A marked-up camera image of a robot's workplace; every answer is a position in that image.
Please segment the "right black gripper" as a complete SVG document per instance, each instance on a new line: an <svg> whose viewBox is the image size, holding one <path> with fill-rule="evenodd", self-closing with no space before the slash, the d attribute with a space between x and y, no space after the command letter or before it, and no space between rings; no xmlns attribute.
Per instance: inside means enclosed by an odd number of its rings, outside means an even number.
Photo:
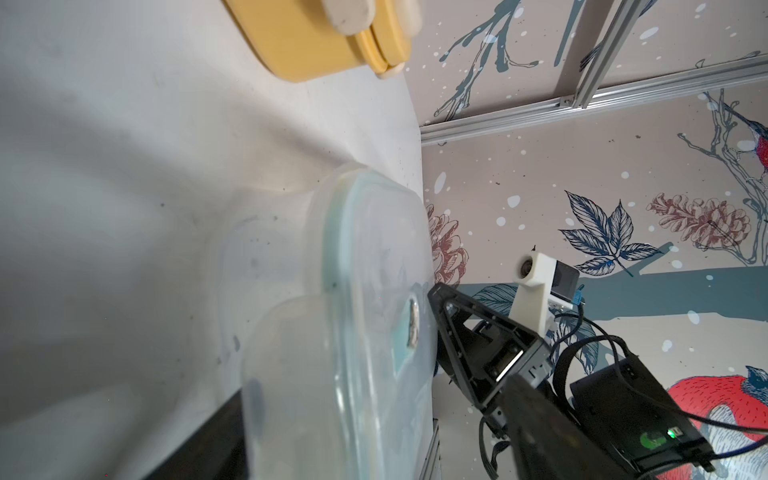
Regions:
<svg viewBox="0 0 768 480"><path fill-rule="evenodd" d="M505 418L507 380L520 377L537 388L552 373L550 347L520 323L445 283L435 284L428 300L439 333L437 361L486 419Z"/></svg>

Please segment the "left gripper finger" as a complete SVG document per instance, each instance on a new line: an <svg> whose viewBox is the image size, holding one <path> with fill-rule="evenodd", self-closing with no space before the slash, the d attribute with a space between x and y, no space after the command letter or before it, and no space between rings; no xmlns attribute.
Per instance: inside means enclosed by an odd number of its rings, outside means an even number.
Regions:
<svg viewBox="0 0 768 480"><path fill-rule="evenodd" d="M146 479L247 479L248 475L238 390Z"/></svg>

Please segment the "clear lunch box lid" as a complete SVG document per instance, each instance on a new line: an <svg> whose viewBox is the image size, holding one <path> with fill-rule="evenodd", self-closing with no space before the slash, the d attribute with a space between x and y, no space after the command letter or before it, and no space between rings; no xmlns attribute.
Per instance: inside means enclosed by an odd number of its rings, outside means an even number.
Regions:
<svg viewBox="0 0 768 480"><path fill-rule="evenodd" d="M309 194L299 287L244 352L252 479L415 479L432 435L436 326L425 210L359 164Z"/></svg>

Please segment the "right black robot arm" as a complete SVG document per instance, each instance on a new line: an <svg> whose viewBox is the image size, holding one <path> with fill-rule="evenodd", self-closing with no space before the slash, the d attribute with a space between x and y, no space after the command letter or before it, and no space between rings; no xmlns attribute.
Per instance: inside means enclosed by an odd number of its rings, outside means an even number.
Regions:
<svg viewBox="0 0 768 480"><path fill-rule="evenodd" d="M596 338L570 345L455 288L428 295L439 333L437 360L480 411L491 478L511 449L524 479L655 479L677 468L716 471L717 454L627 344L607 337L617 359L576 382L572 361Z"/></svg>

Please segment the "yellow lunch box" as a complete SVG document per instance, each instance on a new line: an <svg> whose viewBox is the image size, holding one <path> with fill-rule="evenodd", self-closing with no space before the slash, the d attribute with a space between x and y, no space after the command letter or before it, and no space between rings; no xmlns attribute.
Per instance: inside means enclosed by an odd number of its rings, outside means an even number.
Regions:
<svg viewBox="0 0 768 480"><path fill-rule="evenodd" d="M264 67L299 83L357 67L404 70L424 24L423 1L235 0L226 3Z"/></svg>

